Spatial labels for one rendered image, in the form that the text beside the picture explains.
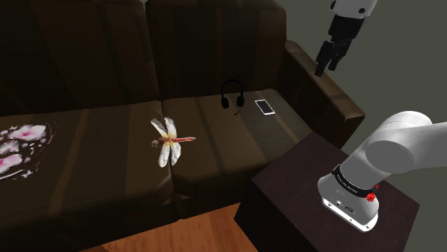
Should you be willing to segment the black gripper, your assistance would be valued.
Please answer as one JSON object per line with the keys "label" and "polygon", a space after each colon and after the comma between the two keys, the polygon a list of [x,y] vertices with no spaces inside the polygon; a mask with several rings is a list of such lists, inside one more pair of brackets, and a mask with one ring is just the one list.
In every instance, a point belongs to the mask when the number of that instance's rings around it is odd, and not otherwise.
{"label": "black gripper", "polygon": [[328,69],[335,71],[340,60],[346,56],[352,40],[358,35],[365,19],[356,19],[334,15],[328,34],[331,41],[324,41],[317,58],[317,68],[314,74],[321,77],[329,64]]}

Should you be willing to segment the red dragonfly toy white wings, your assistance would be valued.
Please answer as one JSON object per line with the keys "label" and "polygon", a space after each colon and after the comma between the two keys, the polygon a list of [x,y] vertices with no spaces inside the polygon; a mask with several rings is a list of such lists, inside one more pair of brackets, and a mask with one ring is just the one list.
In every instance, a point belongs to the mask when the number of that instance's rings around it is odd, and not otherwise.
{"label": "red dragonfly toy white wings", "polygon": [[161,147],[158,165],[164,168],[170,160],[175,165],[181,156],[181,142],[192,142],[195,137],[178,137],[176,124],[173,119],[164,117],[164,124],[156,118],[150,121],[151,125],[159,132],[160,137],[151,142],[153,147]]}

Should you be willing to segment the dark brown leather sofa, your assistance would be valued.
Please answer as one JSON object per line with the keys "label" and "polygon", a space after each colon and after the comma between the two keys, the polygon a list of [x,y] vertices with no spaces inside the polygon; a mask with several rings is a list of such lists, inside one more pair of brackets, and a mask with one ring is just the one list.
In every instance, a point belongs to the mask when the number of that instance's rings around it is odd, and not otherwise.
{"label": "dark brown leather sofa", "polygon": [[[342,147],[364,112],[315,67],[275,0],[0,0],[0,132],[57,123],[39,170],[0,181],[0,252],[78,252],[233,205],[308,134]],[[196,139],[161,168],[164,117]]]}

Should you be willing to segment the white smartphone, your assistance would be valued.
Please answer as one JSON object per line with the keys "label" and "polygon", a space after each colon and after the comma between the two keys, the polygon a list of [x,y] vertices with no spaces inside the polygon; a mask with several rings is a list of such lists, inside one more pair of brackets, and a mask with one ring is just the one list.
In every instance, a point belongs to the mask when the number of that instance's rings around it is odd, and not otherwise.
{"label": "white smartphone", "polygon": [[275,111],[271,108],[266,100],[256,100],[257,107],[261,110],[262,114],[265,116],[274,115]]}

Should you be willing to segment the black headset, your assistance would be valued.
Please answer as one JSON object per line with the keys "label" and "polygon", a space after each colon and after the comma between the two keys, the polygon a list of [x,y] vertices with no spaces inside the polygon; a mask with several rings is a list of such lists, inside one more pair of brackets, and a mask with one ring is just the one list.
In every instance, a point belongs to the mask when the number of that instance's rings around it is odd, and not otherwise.
{"label": "black headset", "polygon": [[[237,84],[239,86],[238,92],[232,92],[232,93],[225,93],[225,88],[230,84]],[[221,85],[221,107],[223,109],[228,109],[230,107],[230,101],[229,98],[235,98],[236,106],[238,107],[238,111],[235,112],[235,115],[238,115],[241,111],[241,109],[245,105],[245,98],[244,98],[244,86],[242,83],[236,79],[228,79]]]}

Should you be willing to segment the dark robot stand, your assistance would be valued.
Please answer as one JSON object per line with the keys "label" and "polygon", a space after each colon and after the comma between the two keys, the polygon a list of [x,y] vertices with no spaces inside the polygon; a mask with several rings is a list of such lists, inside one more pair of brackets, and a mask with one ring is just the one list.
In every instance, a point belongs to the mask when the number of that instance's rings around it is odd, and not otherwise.
{"label": "dark robot stand", "polygon": [[366,233],[323,206],[317,181],[346,157],[313,132],[251,179],[234,220],[258,252],[404,251],[419,204],[388,182]]}

